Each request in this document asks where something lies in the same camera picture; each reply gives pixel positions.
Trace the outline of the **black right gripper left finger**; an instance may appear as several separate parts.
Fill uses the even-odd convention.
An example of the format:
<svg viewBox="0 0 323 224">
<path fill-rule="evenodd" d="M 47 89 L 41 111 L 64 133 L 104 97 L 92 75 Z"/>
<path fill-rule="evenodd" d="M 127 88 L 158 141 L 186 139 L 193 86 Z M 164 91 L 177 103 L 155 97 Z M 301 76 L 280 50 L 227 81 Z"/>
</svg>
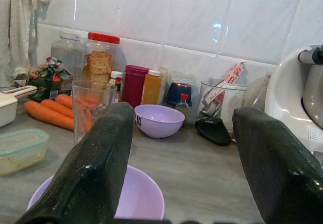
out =
<svg viewBox="0 0 323 224">
<path fill-rule="evenodd" d="M 113 219 L 127 170 L 133 127 L 134 109 L 130 104 L 108 106 L 17 223 L 107 223 Z"/>
</svg>

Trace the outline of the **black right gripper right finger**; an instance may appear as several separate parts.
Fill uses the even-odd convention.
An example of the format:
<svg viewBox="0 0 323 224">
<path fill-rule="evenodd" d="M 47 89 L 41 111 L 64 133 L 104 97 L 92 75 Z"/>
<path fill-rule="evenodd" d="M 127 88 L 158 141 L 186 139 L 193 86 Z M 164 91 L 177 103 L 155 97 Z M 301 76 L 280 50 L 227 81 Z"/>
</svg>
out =
<svg viewBox="0 0 323 224">
<path fill-rule="evenodd" d="M 322 166 L 281 121 L 235 109 L 233 129 L 251 193 L 265 223 L 322 223 Z"/>
</svg>

